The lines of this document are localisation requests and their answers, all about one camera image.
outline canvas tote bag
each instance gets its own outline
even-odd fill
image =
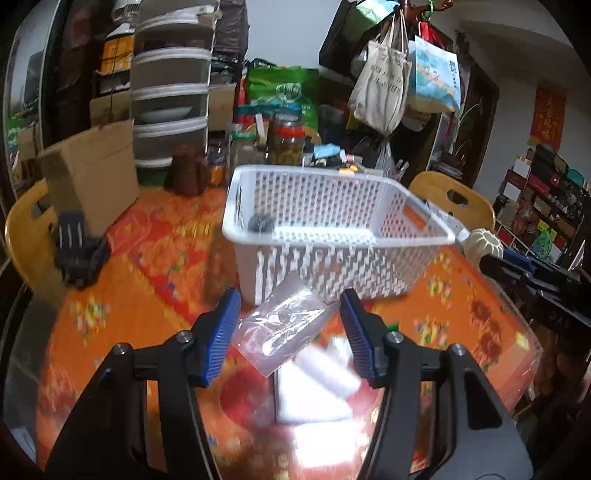
[[[411,68],[404,14],[398,10],[382,43],[368,43],[368,60],[349,98],[353,116],[390,136],[404,114]]]

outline red box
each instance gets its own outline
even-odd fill
[[[525,183],[527,182],[527,179],[523,178],[521,175],[514,172],[513,170],[507,170],[507,173],[505,175],[505,180],[508,181],[509,183],[512,183],[520,190],[524,189]]]
[[[531,173],[529,179],[527,180],[527,184],[542,195],[548,195],[550,193],[550,187]]]

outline red poster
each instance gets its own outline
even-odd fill
[[[530,145],[546,143],[560,149],[564,127],[566,97],[558,87],[538,85],[535,92],[534,120],[531,124]]]

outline red jar lid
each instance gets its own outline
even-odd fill
[[[284,138],[305,138],[303,127],[277,127],[275,133]]]

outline screw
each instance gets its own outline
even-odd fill
[[[129,350],[129,344],[128,343],[117,343],[113,347],[113,353],[115,355],[125,355],[128,350]]]
[[[404,340],[404,335],[400,332],[390,332],[388,336],[394,343],[402,343]]]
[[[188,330],[181,330],[177,333],[177,341],[180,343],[189,343],[193,338],[193,334]]]
[[[459,355],[459,356],[462,356],[462,355],[464,355],[464,353],[466,353],[466,349],[462,345],[460,345],[459,343],[454,343],[452,345],[452,351],[456,355]]]

